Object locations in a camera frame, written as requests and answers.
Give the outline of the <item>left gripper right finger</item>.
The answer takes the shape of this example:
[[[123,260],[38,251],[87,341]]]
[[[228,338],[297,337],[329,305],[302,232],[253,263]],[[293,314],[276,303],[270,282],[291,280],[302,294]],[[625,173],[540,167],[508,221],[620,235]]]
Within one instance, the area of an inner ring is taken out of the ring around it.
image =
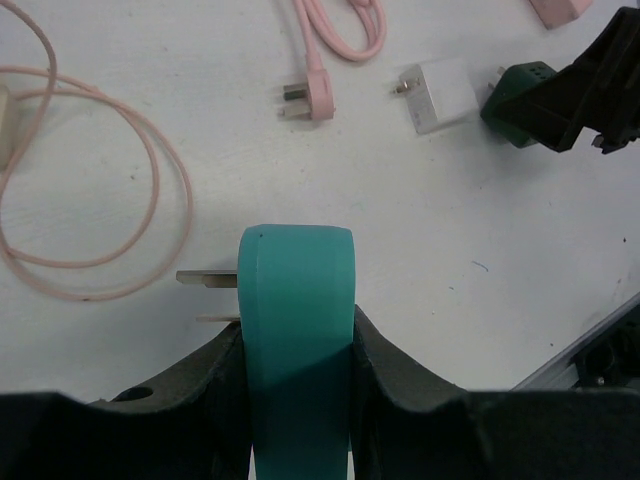
[[[358,479],[636,479],[639,396],[467,391],[387,340],[361,309],[350,436]]]

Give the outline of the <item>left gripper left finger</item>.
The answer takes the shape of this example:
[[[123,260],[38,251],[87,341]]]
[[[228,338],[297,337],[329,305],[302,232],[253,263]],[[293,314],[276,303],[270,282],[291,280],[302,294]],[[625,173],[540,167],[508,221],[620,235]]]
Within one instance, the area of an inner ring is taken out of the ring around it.
[[[4,479],[246,479],[251,445],[238,324],[112,400],[1,397]]]

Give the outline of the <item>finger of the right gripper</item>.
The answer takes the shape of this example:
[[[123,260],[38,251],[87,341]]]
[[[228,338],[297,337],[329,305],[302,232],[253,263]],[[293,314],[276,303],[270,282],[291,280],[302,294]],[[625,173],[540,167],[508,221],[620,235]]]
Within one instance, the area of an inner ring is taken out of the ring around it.
[[[639,10],[618,9],[573,63],[523,95],[512,121],[536,144],[562,153],[583,129],[603,154],[639,139]]]

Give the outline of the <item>beige power strip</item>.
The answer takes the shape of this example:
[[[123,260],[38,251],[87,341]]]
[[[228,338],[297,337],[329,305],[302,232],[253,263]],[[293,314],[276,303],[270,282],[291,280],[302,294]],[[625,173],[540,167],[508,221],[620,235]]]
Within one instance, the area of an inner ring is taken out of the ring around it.
[[[9,161],[12,150],[12,97],[6,85],[1,85],[1,169],[4,169]]]

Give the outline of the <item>white charger plug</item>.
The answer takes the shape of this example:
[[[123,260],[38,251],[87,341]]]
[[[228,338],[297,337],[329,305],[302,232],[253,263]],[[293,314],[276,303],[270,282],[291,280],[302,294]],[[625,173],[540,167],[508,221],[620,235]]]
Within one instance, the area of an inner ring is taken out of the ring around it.
[[[405,99],[419,135],[465,122],[479,110],[467,66],[455,57],[412,65],[399,75],[393,93]]]

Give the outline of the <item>teal triangular socket adapter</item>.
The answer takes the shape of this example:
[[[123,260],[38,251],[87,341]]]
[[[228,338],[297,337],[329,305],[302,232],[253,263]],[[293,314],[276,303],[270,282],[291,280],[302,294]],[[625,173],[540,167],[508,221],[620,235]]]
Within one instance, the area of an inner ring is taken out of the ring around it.
[[[183,270],[176,278],[237,291],[257,478],[347,478],[356,290],[351,231],[250,227],[235,270]]]

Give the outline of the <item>dark green cube plug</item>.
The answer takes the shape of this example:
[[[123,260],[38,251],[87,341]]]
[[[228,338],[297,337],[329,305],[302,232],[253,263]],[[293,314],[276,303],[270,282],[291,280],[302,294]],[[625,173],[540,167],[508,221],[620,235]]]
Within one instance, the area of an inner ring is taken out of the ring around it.
[[[481,108],[481,119],[492,133],[518,149],[535,145],[537,141],[513,123],[512,110],[520,105],[525,93],[556,74],[555,69],[542,61],[500,68]]]

